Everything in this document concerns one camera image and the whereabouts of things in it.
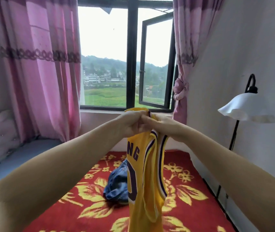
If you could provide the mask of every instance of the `black lamp stand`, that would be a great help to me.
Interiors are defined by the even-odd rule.
[[[255,93],[255,94],[258,93],[258,88],[256,87],[256,77],[255,77],[254,74],[251,74],[250,77],[249,77],[249,80],[248,80],[247,85],[246,85],[245,93]],[[230,146],[229,146],[230,151],[232,151],[233,147],[234,147],[234,143],[235,143],[235,139],[236,139],[236,131],[237,131],[239,122],[240,121],[237,120],[236,124],[235,124],[235,127],[234,127],[232,139],[231,139]],[[219,185],[219,187],[218,187],[217,194],[216,194],[216,199],[218,199],[218,197],[219,197],[220,190],[221,190],[221,185]],[[227,215],[227,200],[228,200],[228,198],[229,198],[229,196],[228,196],[228,194],[226,194],[226,201],[225,201],[225,208],[224,208],[226,215]]]

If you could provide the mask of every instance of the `white lamp shade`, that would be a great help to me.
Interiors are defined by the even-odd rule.
[[[218,110],[222,115],[241,121],[275,123],[264,97],[255,93],[239,94]]]

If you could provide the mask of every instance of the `jersey number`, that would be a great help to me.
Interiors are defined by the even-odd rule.
[[[135,175],[135,170],[129,161],[127,161],[127,165],[130,173],[130,182],[131,182],[131,192],[128,191],[128,198],[134,202],[137,195],[136,175]]]

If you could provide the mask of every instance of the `yellow basketball jersey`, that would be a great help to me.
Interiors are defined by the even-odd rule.
[[[128,110],[145,110],[155,119],[147,108]],[[163,232],[162,207],[167,196],[163,160],[167,139],[155,130],[128,138],[129,232]]]

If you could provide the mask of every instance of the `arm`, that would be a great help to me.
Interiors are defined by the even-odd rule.
[[[65,195],[122,138],[143,132],[126,112],[27,161],[0,181],[0,231],[21,231]]]
[[[185,143],[260,231],[275,231],[275,177],[195,129],[165,116],[145,124]]]

